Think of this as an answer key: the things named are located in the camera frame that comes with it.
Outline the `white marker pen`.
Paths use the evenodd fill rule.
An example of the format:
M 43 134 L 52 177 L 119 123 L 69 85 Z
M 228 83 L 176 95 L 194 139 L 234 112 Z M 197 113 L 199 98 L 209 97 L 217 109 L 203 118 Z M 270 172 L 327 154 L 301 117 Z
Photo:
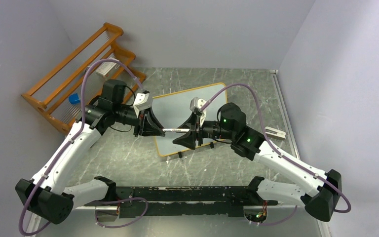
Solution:
M 163 132 L 187 133 L 190 131 L 188 128 L 163 128 Z

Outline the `yellow framed whiteboard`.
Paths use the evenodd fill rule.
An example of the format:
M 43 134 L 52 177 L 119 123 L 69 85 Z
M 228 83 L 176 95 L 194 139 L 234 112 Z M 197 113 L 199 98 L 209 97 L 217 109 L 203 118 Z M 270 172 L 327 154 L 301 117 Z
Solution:
M 224 83 L 219 82 L 156 96 L 152 102 L 153 113 L 163 127 L 177 128 L 190 117 L 190 102 L 194 97 L 207 101 L 225 86 Z M 188 151 L 189 148 L 172 143 L 174 139 L 180 136 L 182 136 L 181 133 L 174 132 L 166 132 L 164 137 L 155 136 L 158 155 L 167 157 L 178 152 Z

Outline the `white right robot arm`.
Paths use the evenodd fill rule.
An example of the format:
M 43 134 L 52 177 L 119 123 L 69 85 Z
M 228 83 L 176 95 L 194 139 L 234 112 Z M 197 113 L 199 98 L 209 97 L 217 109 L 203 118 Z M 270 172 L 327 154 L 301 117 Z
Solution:
M 194 150 L 205 138 L 230 140 L 231 149 L 240 157 L 264 164 L 284 175 L 291 184 L 255 177 L 247 190 L 251 204 L 281 201 L 303 207 L 317 220 L 329 222 L 340 199 L 341 174 L 334 169 L 324 171 L 286 153 L 264 135 L 246 124 L 246 115 L 234 103 L 226 103 L 218 111 L 219 120 L 202 120 L 191 116 L 174 132 L 182 136 L 173 144 Z

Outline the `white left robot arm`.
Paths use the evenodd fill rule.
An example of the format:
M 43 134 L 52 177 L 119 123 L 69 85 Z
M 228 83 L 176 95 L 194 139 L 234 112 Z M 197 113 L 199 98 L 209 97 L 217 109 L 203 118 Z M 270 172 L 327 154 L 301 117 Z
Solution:
M 15 186 L 23 204 L 20 222 L 27 211 L 52 224 L 62 223 L 79 206 L 100 201 L 111 205 L 117 199 L 116 183 L 97 176 L 82 185 L 67 187 L 72 169 L 79 159 L 116 122 L 130 125 L 135 136 L 164 136 L 163 127 L 152 110 L 153 97 L 145 90 L 135 96 L 132 105 L 123 103 L 126 84 L 110 79 L 103 85 L 97 104 L 83 105 L 55 154 L 31 179 L 20 179 Z

